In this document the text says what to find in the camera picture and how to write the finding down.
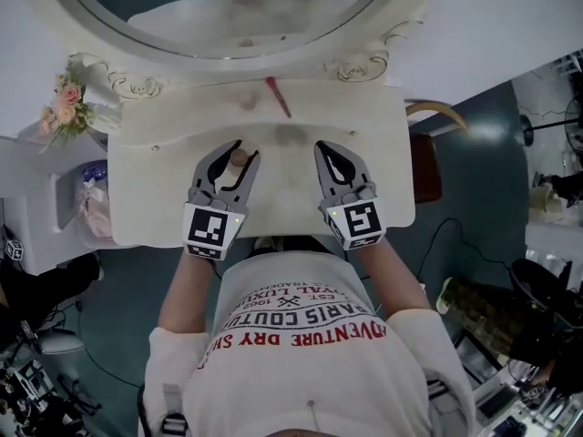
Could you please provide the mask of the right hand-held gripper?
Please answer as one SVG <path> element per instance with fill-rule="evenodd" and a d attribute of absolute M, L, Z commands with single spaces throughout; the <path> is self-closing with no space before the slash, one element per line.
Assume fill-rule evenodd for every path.
<path fill-rule="evenodd" d="M 323 200 L 319 210 L 344 251 L 378 244 L 387 225 L 384 208 L 363 159 L 350 149 L 319 140 L 314 159 Z"/>

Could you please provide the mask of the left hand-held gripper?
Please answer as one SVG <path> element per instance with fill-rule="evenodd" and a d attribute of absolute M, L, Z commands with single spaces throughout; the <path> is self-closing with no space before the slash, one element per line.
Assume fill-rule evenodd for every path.
<path fill-rule="evenodd" d="M 190 256 L 225 260 L 247 218 L 247 201 L 261 163 L 259 150 L 248 156 L 234 185 L 219 192 L 215 188 L 241 144 L 238 139 L 216 147 L 195 168 L 182 220 L 182 242 Z"/>

